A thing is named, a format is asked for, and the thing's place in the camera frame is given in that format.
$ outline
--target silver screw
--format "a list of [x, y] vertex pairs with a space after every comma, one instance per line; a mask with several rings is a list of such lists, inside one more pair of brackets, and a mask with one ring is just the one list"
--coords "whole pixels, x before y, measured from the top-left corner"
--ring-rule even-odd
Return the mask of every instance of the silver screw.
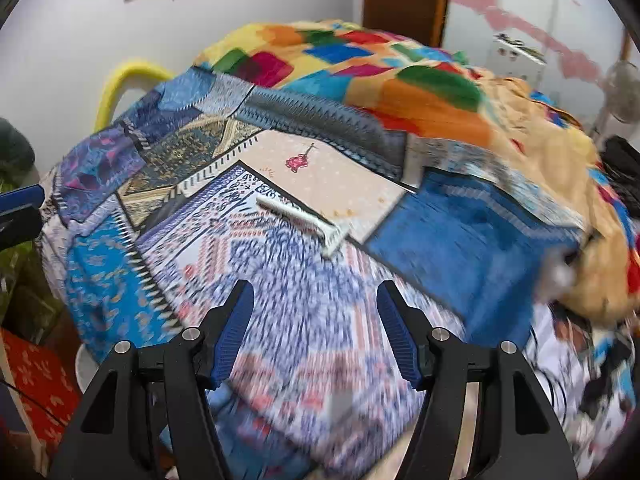
[[191, 328], [188, 328], [187, 330], [182, 332], [182, 339], [184, 339], [185, 341], [193, 341], [194, 339], [197, 339], [199, 335], [200, 330], [192, 326]]
[[118, 341], [116, 346], [113, 347], [118, 354], [126, 354], [129, 351], [129, 348], [131, 348], [131, 343], [129, 341]]
[[437, 327], [431, 330], [431, 335], [438, 341], [446, 341], [447, 339], [449, 339], [449, 330], [447, 330], [446, 328]]
[[515, 354], [518, 347], [511, 341], [503, 341], [500, 343], [500, 349], [506, 354]]

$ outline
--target white wall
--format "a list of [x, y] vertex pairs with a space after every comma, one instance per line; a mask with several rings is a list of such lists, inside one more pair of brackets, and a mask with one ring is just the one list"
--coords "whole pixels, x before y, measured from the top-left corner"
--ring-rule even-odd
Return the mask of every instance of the white wall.
[[[623, 25], [607, 0], [495, 1], [499, 9], [546, 31], [569, 51], [578, 54], [583, 52], [599, 66], [600, 76], [606, 74], [620, 54]], [[444, 48], [453, 52], [464, 50], [471, 63], [485, 66], [492, 48], [492, 36], [496, 33], [485, 13], [476, 12], [468, 4], [456, 0], [450, 1], [447, 12]], [[545, 52], [545, 44], [522, 29], [509, 26], [504, 32], [515, 40], [523, 40], [525, 44]], [[538, 89], [555, 98], [562, 108], [588, 127], [604, 102], [603, 92], [597, 86], [596, 78], [582, 80], [565, 77], [561, 69], [561, 56], [554, 51], [557, 49], [549, 48], [546, 51], [548, 65]]]
[[30, 140], [43, 173], [92, 133], [102, 85], [124, 60], [179, 73], [245, 23], [351, 21], [357, 1], [20, 0], [0, 28], [0, 116]]

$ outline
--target bed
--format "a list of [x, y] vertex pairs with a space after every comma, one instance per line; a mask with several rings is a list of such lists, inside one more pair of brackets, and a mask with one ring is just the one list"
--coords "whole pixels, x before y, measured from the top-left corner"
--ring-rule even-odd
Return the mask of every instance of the bed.
[[[581, 478], [634, 412], [626, 209], [574, 118], [456, 54], [345, 22], [247, 25], [41, 185], [46, 276], [98, 362], [123, 338], [197, 326], [252, 282], [234, 371], [209, 395], [238, 478], [395, 474], [423, 397], [378, 317], [387, 279], [433, 326], [523, 349]], [[325, 260], [258, 194], [351, 235]], [[577, 255], [576, 281], [540, 303], [550, 251]]]

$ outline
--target yellow tube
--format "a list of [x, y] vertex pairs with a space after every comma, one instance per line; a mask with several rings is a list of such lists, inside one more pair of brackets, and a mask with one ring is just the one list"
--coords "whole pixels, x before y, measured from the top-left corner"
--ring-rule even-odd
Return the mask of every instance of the yellow tube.
[[95, 132], [106, 128], [111, 123], [111, 115], [116, 105], [118, 89], [124, 83], [125, 79], [130, 76], [144, 76], [162, 82], [173, 79], [175, 74], [143, 59], [134, 59], [121, 64], [111, 72], [102, 90], [102, 97], [100, 98], [100, 105], [98, 106], [98, 115], [95, 118]]

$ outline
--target blanket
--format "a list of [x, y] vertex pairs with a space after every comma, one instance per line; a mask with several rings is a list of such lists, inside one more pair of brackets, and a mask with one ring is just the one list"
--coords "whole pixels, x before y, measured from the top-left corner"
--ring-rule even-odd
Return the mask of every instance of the blanket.
[[[585, 416], [599, 428], [612, 413], [608, 428], [622, 428], [616, 407], [635, 405], [618, 379], [628, 377], [626, 361], [582, 402], [607, 350], [588, 357], [590, 326], [534, 301], [545, 250], [575, 249], [599, 222], [599, 243], [619, 263], [594, 285], [612, 305], [604, 317], [628, 308], [632, 253], [616, 260], [613, 250], [626, 239], [624, 211], [588, 139], [552, 124], [508, 81], [343, 23], [251, 25], [198, 63], [43, 179], [46, 275], [96, 360], [120, 339], [144, 346], [197, 325], [248, 278], [256, 307], [228, 386], [303, 462], [358, 478], [394, 449], [422, 400], [400, 378], [375, 309], [377, 285], [391, 278], [435, 326], [526, 348], [577, 462], [596, 463], [594, 431], [579, 429]], [[522, 126], [533, 120], [554, 129]], [[564, 135], [559, 144], [553, 133]], [[545, 165], [553, 142], [588, 170], [575, 192]], [[258, 208], [257, 193], [349, 221], [351, 238], [323, 260], [318, 240]], [[580, 265], [575, 291], [600, 271]], [[574, 326], [587, 345], [575, 346]], [[610, 346], [623, 336], [608, 334]], [[566, 359], [554, 368], [556, 342]], [[256, 466], [252, 476], [266, 471], [275, 474]]]

